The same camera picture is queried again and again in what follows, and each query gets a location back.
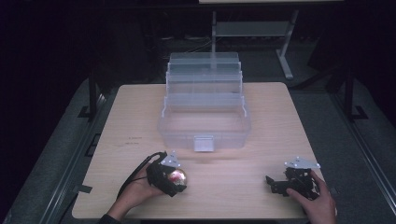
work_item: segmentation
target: table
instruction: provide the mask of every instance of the table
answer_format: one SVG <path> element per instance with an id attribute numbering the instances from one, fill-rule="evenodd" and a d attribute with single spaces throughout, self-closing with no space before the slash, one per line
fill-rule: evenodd
<path id="1" fill-rule="evenodd" d="M 116 200 L 124 180 L 148 155 L 175 150 L 188 187 L 131 210 L 127 218 L 277 219 L 304 217 L 299 204 L 273 194 L 264 177 L 284 180 L 284 162 L 296 156 L 316 161 L 297 111 L 283 83 L 245 83 L 251 133 L 243 148 L 200 153 L 166 148 L 157 132 L 165 85 L 119 89 L 81 192 L 75 218 L 99 218 Z"/>

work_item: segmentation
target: black cable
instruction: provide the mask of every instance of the black cable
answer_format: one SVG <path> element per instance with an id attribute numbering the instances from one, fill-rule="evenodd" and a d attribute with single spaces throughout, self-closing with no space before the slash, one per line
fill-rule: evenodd
<path id="1" fill-rule="evenodd" d="M 146 179 L 146 178 L 147 178 L 146 176 L 139 177 L 139 178 L 136 178 L 136 179 L 131 180 L 131 182 L 134 182 L 134 181 L 139 180 L 139 179 Z"/>
<path id="2" fill-rule="evenodd" d="M 140 170 L 143 169 L 143 167 L 149 163 L 149 161 L 151 161 L 151 159 L 155 156 L 161 155 L 163 154 L 163 152 L 156 152 L 154 154 L 152 154 L 151 156 L 148 156 L 144 161 L 142 161 L 142 163 L 140 163 L 139 166 L 137 166 L 137 168 L 132 172 L 132 174 L 125 180 L 125 182 L 122 184 L 119 194 L 117 195 L 117 198 L 120 197 L 120 195 L 122 194 L 122 192 L 125 190 L 125 188 L 133 181 L 135 181 L 134 177 L 137 175 L 137 173 L 139 173 Z"/>

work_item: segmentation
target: clear plastic container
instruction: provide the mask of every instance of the clear plastic container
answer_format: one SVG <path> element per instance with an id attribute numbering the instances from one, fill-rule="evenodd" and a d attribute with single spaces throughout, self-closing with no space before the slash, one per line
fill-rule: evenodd
<path id="1" fill-rule="evenodd" d="M 237 53 L 174 53 L 158 130 L 172 148 L 242 147 L 250 117 Z"/>

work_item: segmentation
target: black sleeve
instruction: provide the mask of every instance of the black sleeve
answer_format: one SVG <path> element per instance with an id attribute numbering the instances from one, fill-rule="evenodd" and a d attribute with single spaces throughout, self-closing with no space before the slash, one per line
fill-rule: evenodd
<path id="1" fill-rule="evenodd" d="M 109 216 L 108 214 L 104 214 L 97 224 L 121 224 L 121 223 L 116 219 L 114 219 L 113 217 Z"/>

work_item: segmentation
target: hand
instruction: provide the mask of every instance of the hand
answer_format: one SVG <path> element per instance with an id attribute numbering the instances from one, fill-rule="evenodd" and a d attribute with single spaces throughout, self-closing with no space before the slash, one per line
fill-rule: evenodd
<path id="1" fill-rule="evenodd" d="M 146 168 L 149 164 L 145 165 L 139 173 L 134 177 L 138 179 L 131 182 L 120 197 L 113 203 L 107 214 L 114 217 L 116 220 L 121 221 L 129 210 L 143 203 L 149 198 L 163 194 L 160 189 L 153 187 L 149 184 L 148 180 L 144 177 L 147 176 Z"/>
<path id="2" fill-rule="evenodd" d="M 335 201 L 332 199 L 326 183 L 314 171 L 311 171 L 311 175 L 317 181 L 320 189 L 320 195 L 314 201 L 306 199 L 294 189 L 287 189 L 287 193 L 304 208 L 312 224 L 334 224 L 336 223 Z"/>

